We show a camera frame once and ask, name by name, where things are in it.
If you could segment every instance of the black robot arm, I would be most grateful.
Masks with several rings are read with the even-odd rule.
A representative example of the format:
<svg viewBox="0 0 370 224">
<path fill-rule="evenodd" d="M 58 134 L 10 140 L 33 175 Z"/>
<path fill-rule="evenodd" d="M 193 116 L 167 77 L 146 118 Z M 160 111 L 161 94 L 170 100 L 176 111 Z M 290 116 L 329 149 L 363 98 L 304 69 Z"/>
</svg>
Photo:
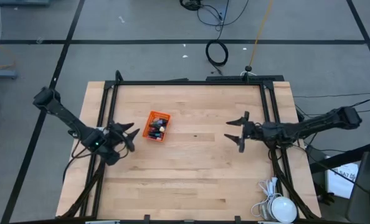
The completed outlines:
<svg viewBox="0 0 370 224">
<path fill-rule="evenodd" d="M 135 150 L 133 139 L 139 129 L 124 136 L 125 131 L 131 128 L 134 123 L 109 123 L 105 128 L 106 134 L 97 128 L 90 128 L 60 103 L 60 95 L 56 90 L 46 87 L 34 97 L 33 104 L 38 109 L 63 121 L 75 132 L 84 147 L 101 156 L 109 166 L 115 164 L 120 158 L 120 154 L 114 150 L 118 144 L 124 143 L 131 152 Z"/>
<path fill-rule="evenodd" d="M 240 119 L 227 122 L 229 125 L 243 126 L 242 135 L 238 137 L 225 134 L 225 136 L 239 146 L 239 152 L 243 152 L 245 139 L 263 141 L 269 148 L 289 147 L 298 139 L 307 138 L 311 134 L 331 128 L 356 129 L 361 122 L 362 119 L 356 110 L 349 106 L 331 110 L 300 123 L 254 123 L 249 121 L 249 112 L 245 111 Z"/>
<path fill-rule="evenodd" d="M 331 128 L 355 129 L 359 127 L 362 119 L 358 116 L 356 110 L 352 107 L 340 107 L 331 110 L 328 113 L 300 123 L 273 123 L 264 124 L 249 121 L 249 112 L 236 121 L 229 121 L 227 124 L 243 126 L 240 137 L 225 134 L 226 137 L 233 140 L 239 146 L 239 152 L 244 151 L 245 139 L 254 139 L 263 141 L 269 150 L 271 158 L 276 158 L 276 149 L 288 148 L 300 138 L 306 138 L 311 134 L 324 131 Z M 289 195 L 293 198 L 294 203 L 300 208 L 306 218 L 319 219 L 303 202 L 297 194 L 291 183 L 282 172 L 278 159 L 272 159 L 273 172 L 280 182 L 288 190 Z"/>
</svg>

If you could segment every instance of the white paper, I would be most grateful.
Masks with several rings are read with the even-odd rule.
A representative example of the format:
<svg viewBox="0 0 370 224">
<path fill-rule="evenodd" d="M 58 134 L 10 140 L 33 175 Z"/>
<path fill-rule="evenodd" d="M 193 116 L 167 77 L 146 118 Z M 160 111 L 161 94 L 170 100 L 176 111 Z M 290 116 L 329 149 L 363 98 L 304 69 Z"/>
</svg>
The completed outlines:
<svg viewBox="0 0 370 224">
<path fill-rule="evenodd" d="M 358 173 L 358 165 L 350 163 L 334 168 L 333 170 L 355 182 Z M 354 184 L 350 181 L 347 181 L 330 170 L 326 171 L 326 191 L 329 193 L 331 192 L 334 193 L 335 196 L 349 199 L 351 192 L 353 191 L 353 187 Z"/>
</svg>

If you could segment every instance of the wooden tabletop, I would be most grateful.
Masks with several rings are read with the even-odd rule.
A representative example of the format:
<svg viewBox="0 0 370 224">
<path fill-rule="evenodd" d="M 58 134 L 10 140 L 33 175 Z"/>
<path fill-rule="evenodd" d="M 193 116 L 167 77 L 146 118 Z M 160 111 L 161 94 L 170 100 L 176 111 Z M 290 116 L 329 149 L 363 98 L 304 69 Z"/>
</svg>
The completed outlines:
<svg viewBox="0 0 370 224">
<path fill-rule="evenodd" d="M 274 84 L 281 122 L 296 123 L 289 83 Z M 97 124 L 103 85 L 88 83 L 80 115 L 86 125 Z M 107 167 L 98 218 L 142 220 L 149 214 L 153 220 L 233 220 L 240 215 L 242 220 L 259 220 L 250 209 L 265 199 L 258 181 L 273 175 L 268 149 L 262 142 L 247 140 L 245 152 L 239 153 L 224 137 L 240 134 L 240 127 L 225 122 L 239 119 L 244 111 L 250 112 L 250 121 L 264 122 L 259 87 L 119 86 L 116 122 L 134 122 L 129 131 L 142 131 L 151 110 L 171 115 L 166 139 L 148 140 L 140 132 L 135 152 Z M 287 151 L 295 190 L 320 216 L 305 152 L 296 147 Z M 68 169 L 57 215 L 66 212 L 83 190 L 88 163 L 89 158 L 77 159 Z M 92 203 L 88 204 L 90 213 Z"/>
</svg>

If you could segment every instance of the orange box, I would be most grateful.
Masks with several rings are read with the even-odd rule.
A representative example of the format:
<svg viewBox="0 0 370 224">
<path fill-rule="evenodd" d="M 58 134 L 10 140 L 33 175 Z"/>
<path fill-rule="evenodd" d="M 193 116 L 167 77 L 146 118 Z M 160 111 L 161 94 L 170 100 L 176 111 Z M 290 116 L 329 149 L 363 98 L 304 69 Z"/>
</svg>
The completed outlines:
<svg viewBox="0 0 370 224">
<path fill-rule="evenodd" d="M 164 131 L 164 135 L 161 138 L 161 140 L 149 138 L 149 136 L 148 136 L 149 129 L 150 129 L 149 124 L 151 124 L 156 118 L 163 118 L 163 119 L 167 120 L 166 130 Z M 168 128 L 168 124 L 170 123 L 170 118 L 171 118 L 170 114 L 166 114 L 166 113 L 162 113 L 162 112 L 158 112 L 158 111 L 150 111 L 149 118 L 148 118 L 148 121 L 146 122 L 146 125 L 145 125 L 145 128 L 143 130 L 142 136 L 144 138 L 147 138 L 147 139 L 155 140 L 155 141 L 158 141 L 158 142 L 163 142 L 165 137 L 166 137 L 166 131 L 167 131 L 167 128 Z"/>
</svg>

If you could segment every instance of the white ball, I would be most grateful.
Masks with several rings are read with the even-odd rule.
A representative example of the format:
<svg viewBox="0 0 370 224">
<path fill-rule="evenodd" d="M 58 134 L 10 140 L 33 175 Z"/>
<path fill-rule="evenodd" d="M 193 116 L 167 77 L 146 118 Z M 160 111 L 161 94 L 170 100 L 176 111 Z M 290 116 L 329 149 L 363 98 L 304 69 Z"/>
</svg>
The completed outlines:
<svg viewBox="0 0 370 224">
<path fill-rule="evenodd" d="M 288 224 L 296 219 L 296 205 L 286 197 L 277 197 L 271 205 L 272 215 L 281 223 Z"/>
</svg>

